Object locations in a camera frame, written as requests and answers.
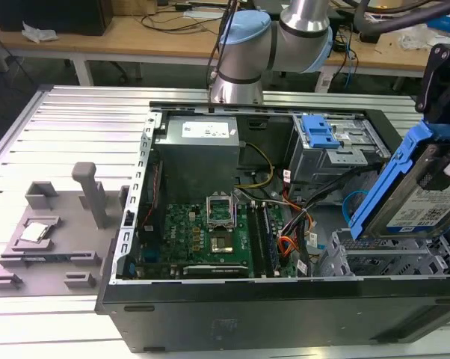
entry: motherboard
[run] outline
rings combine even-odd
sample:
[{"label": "motherboard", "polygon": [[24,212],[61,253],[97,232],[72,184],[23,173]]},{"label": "motherboard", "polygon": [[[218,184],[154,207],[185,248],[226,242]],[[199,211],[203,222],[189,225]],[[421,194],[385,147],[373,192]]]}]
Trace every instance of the motherboard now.
[{"label": "motherboard", "polygon": [[147,242],[137,258],[146,279],[278,277],[278,205],[233,204],[228,196],[204,204],[168,204],[158,248]]}]

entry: power supply label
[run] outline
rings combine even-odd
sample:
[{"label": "power supply label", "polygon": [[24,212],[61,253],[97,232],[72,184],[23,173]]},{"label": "power supply label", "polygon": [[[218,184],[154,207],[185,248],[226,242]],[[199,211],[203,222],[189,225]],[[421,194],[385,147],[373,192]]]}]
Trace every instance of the power supply label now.
[{"label": "power supply label", "polygon": [[183,138],[229,138],[227,122],[185,122]]},{"label": "power supply label", "polygon": [[419,232],[434,227],[450,212],[450,186],[444,191],[418,188],[386,226],[389,232]]}]

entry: black box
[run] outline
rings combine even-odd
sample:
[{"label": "black box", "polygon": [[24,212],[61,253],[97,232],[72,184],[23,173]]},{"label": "black box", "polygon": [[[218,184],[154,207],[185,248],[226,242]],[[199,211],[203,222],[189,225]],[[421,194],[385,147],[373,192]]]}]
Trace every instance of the black box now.
[{"label": "black box", "polygon": [[41,30],[100,36],[112,20],[111,0],[0,0],[0,29]]}]

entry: metal slotted table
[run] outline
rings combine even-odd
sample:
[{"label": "metal slotted table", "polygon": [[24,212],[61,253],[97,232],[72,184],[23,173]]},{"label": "metal slotted table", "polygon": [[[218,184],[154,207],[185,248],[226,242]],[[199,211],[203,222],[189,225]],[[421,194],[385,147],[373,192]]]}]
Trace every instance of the metal slotted table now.
[{"label": "metal slotted table", "polygon": [[[77,161],[95,162],[105,190],[127,184],[150,101],[205,102],[204,90],[55,87],[37,92],[0,142],[0,253],[27,202],[32,180],[79,190]],[[420,115],[402,96],[265,93],[266,105],[382,110],[401,135]],[[1,358],[148,358],[129,352],[95,296],[0,298]],[[164,354],[167,358],[450,358],[450,324],[416,343]]]}]

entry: floor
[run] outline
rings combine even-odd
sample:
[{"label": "floor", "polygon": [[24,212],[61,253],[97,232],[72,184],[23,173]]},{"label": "floor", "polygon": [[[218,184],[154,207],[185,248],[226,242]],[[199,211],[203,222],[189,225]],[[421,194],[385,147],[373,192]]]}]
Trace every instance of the floor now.
[{"label": "floor", "polygon": [[[19,58],[24,69],[37,84],[77,85],[73,67],[68,67],[62,60]],[[15,121],[25,104],[35,92],[32,85],[18,68],[12,58],[8,58],[10,65],[8,73],[0,73],[0,139]],[[134,86],[157,88],[204,88],[205,67],[191,65],[143,64],[144,78],[135,78],[135,65],[121,63],[128,73],[129,80],[123,83],[121,73],[108,62],[91,61],[90,67],[94,82],[97,86]],[[344,89],[347,75],[338,75],[331,85],[330,92],[335,93],[363,93],[366,89],[370,94],[381,95],[417,95],[421,80],[408,79],[399,93],[393,91],[395,78],[384,76],[355,75],[353,81]],[[289,73],[284,79],[278,79],[271,84],[271,74],[263,76],[265,90],[282,90],[297,92],[313,92],[318,78],[317,73],[294,74]]]}]

